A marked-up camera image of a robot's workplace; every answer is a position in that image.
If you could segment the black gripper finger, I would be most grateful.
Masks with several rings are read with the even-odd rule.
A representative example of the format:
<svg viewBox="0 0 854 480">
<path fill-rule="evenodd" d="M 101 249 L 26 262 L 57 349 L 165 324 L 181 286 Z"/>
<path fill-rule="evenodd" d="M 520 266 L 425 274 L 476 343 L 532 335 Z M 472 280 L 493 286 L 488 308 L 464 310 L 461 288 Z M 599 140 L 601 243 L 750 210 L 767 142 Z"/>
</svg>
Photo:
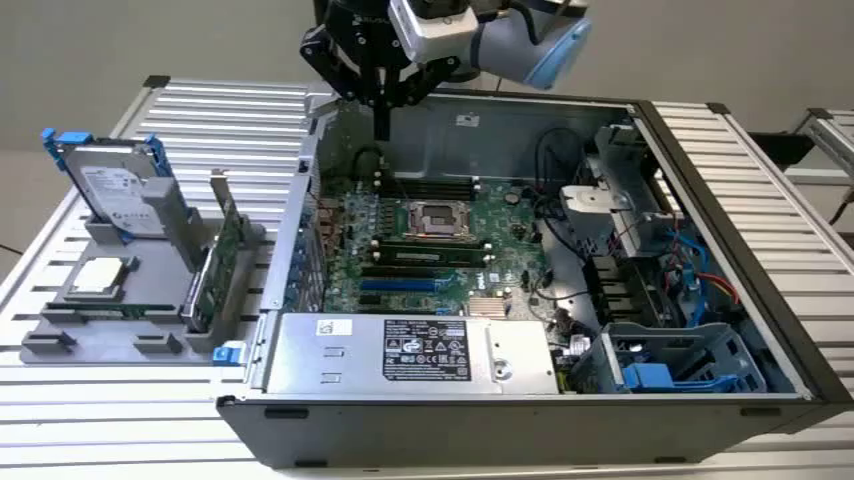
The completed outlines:
<svg viewBox="0 0 854 480">
<path fill-rule="evenodd" d="M 372 55 L 368 37 L 357 27 L 344 35 L 344 45 L 352 47 L 347 54 L 356 64 L 353 69 L 336 53 L 333 36 L 325 27 L 315 27 L 305 32 L 300 44 L 300 55 L 321 79 L 347 101 L 367 105 L 373 113 L 373 139 L 383 140 L 383 99 L 380 93 L 379 69 Z"/>
<path fill-rule="evenodd" d="M 400 71 L 385 71 L 381 94 L 381 140 L 388 141 L 391 136 L 391 110 L 416 105 L 435 90 L 460 66 L 456 56 L 428 61 L 423 67 L 404 80 L 400 79 Z"/>
</svg>

